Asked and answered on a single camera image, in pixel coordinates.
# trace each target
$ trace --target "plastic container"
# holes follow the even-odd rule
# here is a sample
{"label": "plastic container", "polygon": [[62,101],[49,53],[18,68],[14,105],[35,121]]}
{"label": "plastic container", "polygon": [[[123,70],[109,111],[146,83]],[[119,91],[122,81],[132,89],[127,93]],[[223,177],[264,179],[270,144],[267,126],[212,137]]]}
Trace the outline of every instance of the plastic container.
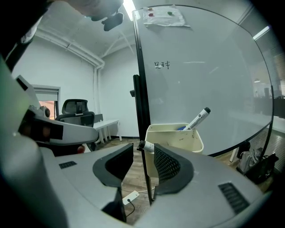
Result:
{"label": "plastic container", "polygon": [[[187,151],[202,153],[204,149],[201,137],[196,129],[177,130],[188,123],[152,124],[147,129],[146,141],[177,147]],[[154,164],[154,152],[145,151],[147,174],[149,177],[158,177]]]}

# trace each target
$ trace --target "chair headrest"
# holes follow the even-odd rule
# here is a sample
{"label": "chair headrest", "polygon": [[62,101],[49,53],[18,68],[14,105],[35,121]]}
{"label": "chair headrest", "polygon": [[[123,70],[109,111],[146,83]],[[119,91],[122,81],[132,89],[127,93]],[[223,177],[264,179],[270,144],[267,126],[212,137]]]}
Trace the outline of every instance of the chair headrest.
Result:
{"label": "chair headrest", "polygon": [[62,106],[62,114],[76,113],[80,114],[88,111],[87,100],[82,99],[68,99]]}

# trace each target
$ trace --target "black mesh chair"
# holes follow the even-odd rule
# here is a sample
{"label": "black mesh chair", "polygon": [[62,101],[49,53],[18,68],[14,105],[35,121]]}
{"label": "black mesh chair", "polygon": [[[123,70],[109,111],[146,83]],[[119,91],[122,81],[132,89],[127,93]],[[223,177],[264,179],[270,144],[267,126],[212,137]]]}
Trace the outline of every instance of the black mesh chair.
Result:
{"label": "black mesh chair", "polygon": [[[65,123],[93,127],[95,113],[88,111],[87,102],[87,100],[82,99],[66,100],[62,106],[62,115],[57,116],[56,120]],[[95,151],[97,148],[97,145],[94,142],[87,143],[87,146],[90,151]]]}

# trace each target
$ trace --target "paper note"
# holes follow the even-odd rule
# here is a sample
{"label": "paper note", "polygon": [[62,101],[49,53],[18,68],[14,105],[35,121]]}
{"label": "paper note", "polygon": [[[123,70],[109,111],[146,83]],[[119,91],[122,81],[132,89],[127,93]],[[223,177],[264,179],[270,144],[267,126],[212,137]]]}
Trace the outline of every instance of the paper note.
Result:
{"label": "paper note", "polygon": [[143,23],[161,26],[187,26],[185,19],[175,5],[143,8]]}

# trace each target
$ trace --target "wooden floor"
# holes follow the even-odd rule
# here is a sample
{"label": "wooden floor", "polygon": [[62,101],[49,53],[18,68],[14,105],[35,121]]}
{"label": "wooden floor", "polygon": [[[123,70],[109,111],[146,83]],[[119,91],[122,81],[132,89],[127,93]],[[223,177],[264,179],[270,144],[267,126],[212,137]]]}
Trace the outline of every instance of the wooden floor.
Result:
{"label": "wooden floor", "polygon": [[[108,142],[105,142],[105,144],[99,144],[98,148],[104,149],[108,147],[114,147],[114,146],[120,145],[121,143],[133,143],[134,144],[134,162],[122,182],[122,196],[124,198],[130,193],[132,193],[133,191],[138,191],[138,192],[143,191],[139,193],[139,197],[137,197],[136,199],[132,201],[132,203],[135,206],[135,211],[130,216],[127,217],[127,223],[130,225],[133,225],[150,208],[147,191],[146,191],[147,185],[146,185],[144,171],[143,171],[143,160],[142,160],[142,156],[140,152],[137,151],[139,140],[138,139],[123,139],[122,141],[119,141],[119,139],[115,138],[115,139],[109,140]],[[216,158],[219,161],[228,165],[229,167],[236,169],[237,162],[231,163],[229,161],[231,155],[232,155],[231,152],[228,152]],[[272,177],[270,177],[265,182],[259,184],[258,187],[263,192],[265,192],[269,188],[272,182],[273,182],[273,179]],[[159,183],[158,178],[151,178],[152,188],[158,185],[158,183]],[[130,214],[133,211],[133,206],[131,204],[127,204],[125,206],[125,211],[126,211],[126,215]]]}

